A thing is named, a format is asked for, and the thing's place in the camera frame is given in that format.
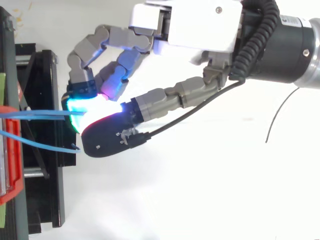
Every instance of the screw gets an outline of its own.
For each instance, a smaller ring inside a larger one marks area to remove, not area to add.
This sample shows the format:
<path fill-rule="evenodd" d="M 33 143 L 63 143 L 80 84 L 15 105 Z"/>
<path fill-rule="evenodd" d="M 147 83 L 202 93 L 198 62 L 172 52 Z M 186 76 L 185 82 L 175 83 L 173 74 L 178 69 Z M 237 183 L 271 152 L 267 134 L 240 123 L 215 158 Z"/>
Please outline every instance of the screw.
<path fill-rule="evenodd" d="M 309 57 L 309 55 L 310 55 L 309 49 L 304 50 L 302 54 L 303 54 L 303 56 L 305 56 L 305 57 Z"/>
<path fill-rule="evenodd" d="M 218 7 L 215 9 L 215 12 L 216 12 L 217 14 L 222 13 L 222 7 L 218 6 Z"/>
<path fill-rule="evenodd" d="M 13 16 L 7 16 L 5 18 L 4 26 L 10 32 L 13 32 L 17 29 L 17 21 Z"/>
<path fill-rule="evenodd" d="M 52 56 L 52 62 L 53 64 L 58 64 L 59 63 L 58 56 Z"/>

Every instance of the white wall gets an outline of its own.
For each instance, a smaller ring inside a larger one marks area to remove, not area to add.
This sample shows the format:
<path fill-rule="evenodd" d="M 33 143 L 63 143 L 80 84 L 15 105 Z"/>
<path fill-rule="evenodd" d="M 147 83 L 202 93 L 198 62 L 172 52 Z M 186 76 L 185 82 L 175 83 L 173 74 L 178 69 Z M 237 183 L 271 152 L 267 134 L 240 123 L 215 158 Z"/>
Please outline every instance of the white wall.
<path fill-rule="evenodd" d="M 61 96 L 69 79 L 67 55 L 75 44 L 99 24 L 126 27 L 138 2 L 0 0 L 0 5 L 21 15 L 17 43 L 37 43 L 38 50 L 59 56 Z M 282 14 L 320 17 L 317 1 L 277 2 Z M 94 72 L 120 52 L 110 48 L 92 64 Z M 201 67 L 152 55 L 122 101 L 201 74 Z M 77 166 L 63 170 L 65 224 L 59 229 L 43 224 L 43 233 L 30 239 L 319 239 L 320 92 L 302 89 L 292 96 L 264 144 L 273 114 L 293 89 L 249 80 L 141 147 L 105 159 L 79 154 Z"/>

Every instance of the coiled black cable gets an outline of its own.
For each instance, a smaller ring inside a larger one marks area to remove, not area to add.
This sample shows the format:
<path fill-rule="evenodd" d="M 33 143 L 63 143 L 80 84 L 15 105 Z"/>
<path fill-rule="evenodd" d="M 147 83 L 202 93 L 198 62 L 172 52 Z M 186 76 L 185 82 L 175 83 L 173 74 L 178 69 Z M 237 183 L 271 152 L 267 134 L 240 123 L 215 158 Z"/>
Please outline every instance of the coiled black cable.
<path fill-rule="evenodd" d="M 280 11 L 274 0 L 243 0 L 242 5 L 244 9 L 260 10 L 263 15 L 260 26 L 239 51 L 231 66 L 229 79 L 244 82 L 249 75 L 251 65 L 274 33 Z"/>

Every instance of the blue cable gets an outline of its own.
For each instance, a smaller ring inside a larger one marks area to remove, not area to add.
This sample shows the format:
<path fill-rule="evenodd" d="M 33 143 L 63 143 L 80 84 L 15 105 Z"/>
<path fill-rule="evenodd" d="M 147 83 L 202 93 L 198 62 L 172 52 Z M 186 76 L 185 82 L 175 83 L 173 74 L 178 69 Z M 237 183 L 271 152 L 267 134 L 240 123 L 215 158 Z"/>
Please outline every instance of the blue cable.
<path fill-rule="evenodd" d="M 37 116 L 37 115 L 48 115 L 48 116 L 83 116 L 85 112 L 79 111 L 60 111 L 60 110 L 30 110 L 30 111 L 15 111 L 9 113 L 1 113 L 0 118 L 10 118 L 17 116 Z"/>
<path fill-rule="evenodd" d="M 46 150 L 49 150 L 49 151 L 62 152 L 62 153 L 68 153 L 68 154 L 78 154 L 78 153 L 81 152 L 81 150 L 79 150 L 79 149 L 73 150 L 73 149 L 67 149 L 67 148 L 63 148 L 63 147 L 49 146 L 49 145 L 45 145 L 45 144 L 42 144 L 42 143 L 37 143 L 37 142 L 30 141 L 30 140 L 25 139 L 23 137 L 16 136 L 14 134 L 11 134 L 9 132 L 2 131 L 2 130 L 0 130 L 0 135 L 3 135 L 5 137 L 7 137 L 7 138 L 11 138 L 13 140 L 22 142 L 24 144 L 28 144 L 30 146 L 33 146 L 33 147 L 36 147 L 36 148 L 39 148 L 39 149 L 46 149 Z"/>
<path fill-rule="evenodd" d="M 3 119 L 19 119 L 19 120 L 65 120 L 64 116 L 48 116 L 48 115 L 31 115 L 31 116 L 11 116 L 3 117 Z"/>

